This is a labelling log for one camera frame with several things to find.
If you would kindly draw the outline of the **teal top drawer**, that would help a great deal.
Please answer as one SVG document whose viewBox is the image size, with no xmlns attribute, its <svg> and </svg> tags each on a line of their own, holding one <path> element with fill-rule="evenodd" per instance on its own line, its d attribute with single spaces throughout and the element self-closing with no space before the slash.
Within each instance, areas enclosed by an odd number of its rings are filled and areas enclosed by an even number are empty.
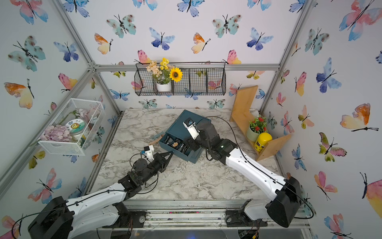
<svg viewBox="0 0 382 239">
<path fill-rule="evenodd" d="M 172 148 L 172 144 L 174 142 L 178 142 L 179 148 Z M 200 156 L 202 155 L 203 150 L 200 148 L 198 150 L 192 150 L 188 147 L 183 140 L 177 138 L 173 135 L 166 133 L 161 140 L 159 141 L 159 145 L 166 151 L 172 151 L 175 156 L 181 158 L 184 161 L 191 162 L 196 164 Z"/>
</svg>

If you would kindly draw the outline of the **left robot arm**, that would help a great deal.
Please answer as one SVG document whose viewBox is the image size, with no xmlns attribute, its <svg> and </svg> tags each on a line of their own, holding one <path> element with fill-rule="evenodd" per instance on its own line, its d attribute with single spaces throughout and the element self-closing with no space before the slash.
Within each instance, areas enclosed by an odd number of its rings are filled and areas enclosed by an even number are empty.
<svg viewBox="0 0 382 239">
<path fill-rule="evenodd" d="M 166 170 L 173 152 L 155 153 L 138 171 L 130 171 L 118 182 L 82 197 L 52 199 L 28 226 L 32 239 L 72 239 L 83 233 L 113 225 L 127 217 L 124 201 L 137 195 L 145 183 Z"/>
</svg>

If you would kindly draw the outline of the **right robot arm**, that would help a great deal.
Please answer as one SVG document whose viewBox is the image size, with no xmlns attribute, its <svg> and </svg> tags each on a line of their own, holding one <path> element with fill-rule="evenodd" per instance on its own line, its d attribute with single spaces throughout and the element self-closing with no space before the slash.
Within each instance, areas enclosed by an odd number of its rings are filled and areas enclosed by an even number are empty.
<svg viewBox="0 0 382 239">
<path fill-rule="evenodd" d="M 235 169 L 256 184 L 268 199 L 262 203 L 247 202 L 243 213 L 246 219 L 272 219 L 287 228 L 302 206 L 300 183 L 291 177 L 286 179 L 268 170 L 248 156 L 235 141 L 221 138 L 208 120 L 183 122 L 190 134 L 186 139 L 189 148 L 202 148 L 213 160 Z"/>
</svg>

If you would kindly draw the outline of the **teal drawer cabinet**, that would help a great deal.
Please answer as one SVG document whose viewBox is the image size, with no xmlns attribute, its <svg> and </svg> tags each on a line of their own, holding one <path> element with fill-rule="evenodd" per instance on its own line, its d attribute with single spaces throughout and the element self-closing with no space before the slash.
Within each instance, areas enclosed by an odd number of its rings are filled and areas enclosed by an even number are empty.
<svg viewBox="0 0 382 239">
<path fill-rule="evenodd" d="M 211 120 L 188 110 L 183 110 L 166 130 L 165 138 L 160 140 L 160 143 L 165 145 L 164 149 L 167 147 L 171 148 L 177 157 L 195 164 L 201 156 L 203 149 L 192 149 L 186 145 L 186 140 L 196 139 L 196 131 L 205 122 L 211 122 Z"/>
</svg>

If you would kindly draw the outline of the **small wooden dustpan brush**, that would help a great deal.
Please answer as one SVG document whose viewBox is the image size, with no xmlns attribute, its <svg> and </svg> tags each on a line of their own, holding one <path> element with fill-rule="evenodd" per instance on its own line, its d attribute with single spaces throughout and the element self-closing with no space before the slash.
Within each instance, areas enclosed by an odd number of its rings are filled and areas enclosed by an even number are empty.
<svg viewBox="0 0 382 239">
<path fill-rule="evenodd" d="M 157 144 L 161 138 L 165 135 L 165 132 L 160 132 L 150 138 L 149 145 L 155 145 Z"/>
</svg>

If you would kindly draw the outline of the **green pot red flowers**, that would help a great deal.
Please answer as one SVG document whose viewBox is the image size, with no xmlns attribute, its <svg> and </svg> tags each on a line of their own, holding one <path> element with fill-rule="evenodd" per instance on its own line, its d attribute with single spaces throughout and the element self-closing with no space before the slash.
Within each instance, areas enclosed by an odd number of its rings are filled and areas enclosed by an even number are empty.
<svg viewBox="0 0 382 239">
<path fill-rule="evenodd" d="M 249 122 L 249 127 L 246 132 L 246 137 L 250 141 L 256 141 L 259 134 L 267 132 L 267 119 L 263 116 L 259 116 Z"/>
</svg>

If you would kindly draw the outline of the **yellow canister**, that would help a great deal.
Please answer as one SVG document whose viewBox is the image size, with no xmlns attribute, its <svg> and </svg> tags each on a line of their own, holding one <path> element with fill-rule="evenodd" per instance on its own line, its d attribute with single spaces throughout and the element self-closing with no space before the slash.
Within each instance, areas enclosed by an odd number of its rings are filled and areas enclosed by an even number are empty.
<svg viewBox="0 0 382 239">
<path fill-rule="evenodd" d="M 255 150 L 257 152 L 261 152 L 263 148 L 265 147 L 265 145 L 272 140 L 273 138 L 268 132 L 263 132 L 259 134 L 258 138 L 256 139 L 254 143 Z"/>
</svg>

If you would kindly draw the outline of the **wooden zigzag shelf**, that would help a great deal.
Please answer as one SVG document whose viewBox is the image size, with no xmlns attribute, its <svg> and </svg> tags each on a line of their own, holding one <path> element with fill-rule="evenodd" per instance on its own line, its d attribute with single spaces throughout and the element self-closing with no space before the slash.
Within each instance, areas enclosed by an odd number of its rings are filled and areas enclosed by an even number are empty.
<svg viewBox="0 0 382 239">
<path fill-rule="evenodd" d="M 235 101 L 233 104 L 230 121 L 235 122 L 242 133 L 246 136 L 249 129 L 250 122 L 255 120 L 255 116 L 250 112 L 250 108 L 255 99 L 258 86 L 250 86 L 239 89 L 236 93 Z M 260 161 L 277 154 L 284 145 L 290 140 L 291 135 L 285 135 L 267 142 L 261 152 L 258 152 L 254 145 L 255 142 L 246 138 L 257 155 L 256 161 Z"/>
</svg>

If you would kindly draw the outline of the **white flower pot with sunflower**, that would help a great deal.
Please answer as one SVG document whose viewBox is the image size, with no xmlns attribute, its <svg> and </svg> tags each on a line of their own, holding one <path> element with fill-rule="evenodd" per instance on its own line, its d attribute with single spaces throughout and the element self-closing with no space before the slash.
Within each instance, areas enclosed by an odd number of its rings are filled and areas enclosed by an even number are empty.
<svg viewBox="0 0 382 239">
<path fill-rule="evenodd" d="M 157 61 L 151 61 L 146 70 L 151 73 L 157 92 L 160 93 L 172 91 L 173 83 L 179 83 L 183 79 L 183 71 L 170 65 L 167 58 L 162 58 L 159 64 Z"/>
</svg>

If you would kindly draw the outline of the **round green tin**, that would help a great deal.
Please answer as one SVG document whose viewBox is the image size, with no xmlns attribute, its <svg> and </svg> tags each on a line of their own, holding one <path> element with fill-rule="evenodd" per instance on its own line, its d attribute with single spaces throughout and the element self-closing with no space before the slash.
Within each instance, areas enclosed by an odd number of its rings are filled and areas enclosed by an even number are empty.
<svg viewBox="0 0 382 239">
<path fill-rule="evenodd" d="M 86 122 L 83 119 L 73 119 L 67 122 L 65 127 L 70 134 L 80 134 L 85 130 Z"/>
</svg>

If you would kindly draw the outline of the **pink artificial flowers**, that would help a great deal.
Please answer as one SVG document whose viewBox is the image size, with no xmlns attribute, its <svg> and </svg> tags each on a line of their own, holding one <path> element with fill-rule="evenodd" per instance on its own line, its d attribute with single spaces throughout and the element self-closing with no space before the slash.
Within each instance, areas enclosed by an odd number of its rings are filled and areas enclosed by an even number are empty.
<svg viewBox="0 0 382 239">
<path fill-rule="evenodd" d="M 71 142 L 72 136 L 65 126 L 48 126 L 40 136 L 42 141 Z"/>
</svg>

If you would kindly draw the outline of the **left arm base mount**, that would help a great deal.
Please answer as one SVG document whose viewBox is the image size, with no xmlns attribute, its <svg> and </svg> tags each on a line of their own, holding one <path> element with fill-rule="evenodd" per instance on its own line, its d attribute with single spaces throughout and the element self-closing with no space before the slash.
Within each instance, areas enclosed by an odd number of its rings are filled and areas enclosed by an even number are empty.
<svg viewBox="0 0 382 239">
<path fill-rule="evenodd" d="M 140 229 L 144 227 L 146 221 L 147 212 L 128 210 L 124 204 L 119 206 L 115 205 L 117 209 L 117 220 L 110 226 L 103 226 L 103 228 L 125 228 L 125 229 Z"/>
</svg>

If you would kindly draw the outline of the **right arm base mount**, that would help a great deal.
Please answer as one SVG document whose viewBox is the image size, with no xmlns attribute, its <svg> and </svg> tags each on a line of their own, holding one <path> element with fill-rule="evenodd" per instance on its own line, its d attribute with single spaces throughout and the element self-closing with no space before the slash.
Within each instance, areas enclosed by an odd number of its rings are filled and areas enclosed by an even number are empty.
<svg viewBox="0 0 382 239">
<path fill-rule="evenodd" d="M 262 219 L 252 220 L 245 213 L 244 209 L 226 210 L 225 223 L 229 228 L 232 227 L 267 227 L 268 223 Z"/>
</svg>

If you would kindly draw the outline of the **white mesh wall basket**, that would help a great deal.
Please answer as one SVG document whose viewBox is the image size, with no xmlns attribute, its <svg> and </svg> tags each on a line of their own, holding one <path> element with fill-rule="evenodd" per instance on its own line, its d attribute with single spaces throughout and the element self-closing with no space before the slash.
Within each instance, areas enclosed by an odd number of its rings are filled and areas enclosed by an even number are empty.
<svg viewBox="0 0 382 239">
<path fill-rule="evenodd" d="M 84 156 L 94 143 L 102 143 L 105 110 L 101 101 L 71 98 L 37 143 L 50 154 Z"/>
</svg>

